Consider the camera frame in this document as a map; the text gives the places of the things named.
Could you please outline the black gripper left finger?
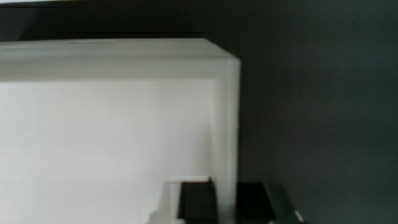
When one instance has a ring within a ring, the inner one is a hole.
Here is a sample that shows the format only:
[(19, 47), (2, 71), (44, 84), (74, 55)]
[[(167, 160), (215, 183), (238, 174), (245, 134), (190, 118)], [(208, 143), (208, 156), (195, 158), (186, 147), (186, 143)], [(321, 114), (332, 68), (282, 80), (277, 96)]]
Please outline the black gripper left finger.
[(185, 224), (218, 224), (217, 193), (211, 181), (181, 183), (177, 218)]

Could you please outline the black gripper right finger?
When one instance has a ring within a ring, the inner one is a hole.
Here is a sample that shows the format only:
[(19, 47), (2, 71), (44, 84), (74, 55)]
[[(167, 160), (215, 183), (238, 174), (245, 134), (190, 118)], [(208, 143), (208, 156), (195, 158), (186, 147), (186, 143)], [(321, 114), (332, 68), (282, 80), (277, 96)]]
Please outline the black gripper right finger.
[(279, 183), (238, 183), (236, 224), (309, 224)]

